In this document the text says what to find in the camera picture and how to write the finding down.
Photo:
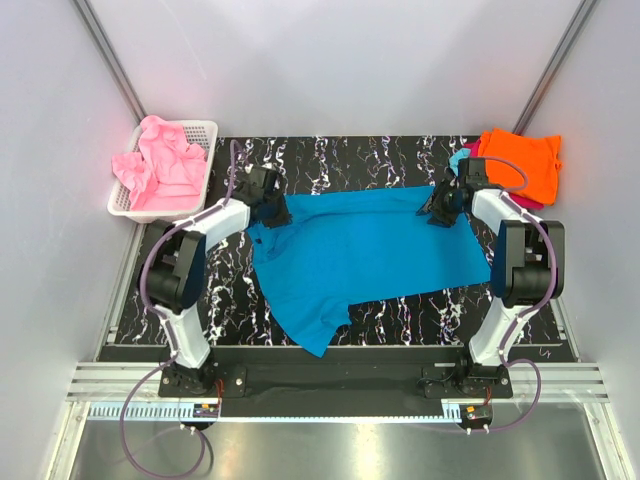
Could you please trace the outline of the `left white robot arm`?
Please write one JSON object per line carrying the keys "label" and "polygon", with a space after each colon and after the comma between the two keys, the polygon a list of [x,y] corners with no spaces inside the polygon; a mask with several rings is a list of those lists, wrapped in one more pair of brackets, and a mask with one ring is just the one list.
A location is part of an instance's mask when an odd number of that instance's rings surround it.
{"label": "left white robot arm", "polygon": [[208,394],[216,382],[216,372],[205,365],[211,348],[197,312],[209,251],[255,224],[273,228],[290,222],[283,176],[254,166],[213,206],[178,223],[151,224],[157,239],[142,266],[138,288],[145,307],[160,319],[173,363],[183,368],[181,384],[193,395]]}

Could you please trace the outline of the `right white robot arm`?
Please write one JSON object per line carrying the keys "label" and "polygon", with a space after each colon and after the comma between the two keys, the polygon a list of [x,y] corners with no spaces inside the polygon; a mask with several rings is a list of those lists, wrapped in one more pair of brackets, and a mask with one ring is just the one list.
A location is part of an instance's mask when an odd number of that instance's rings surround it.
{"label": "right white robot arm", "polygon": [[418,210],[432,225],[451,228],[464,214],[496,235],[490,269],[492,302],[471,338],[471,362],[454,371],[454,384],[476,396],[490,383],[485,368],[506,365],[509,350],[528,321],[564,289],[565,228],[518,205],[506,189],[489,181],[487,158],[471,157],[445,170],[444,179]]}

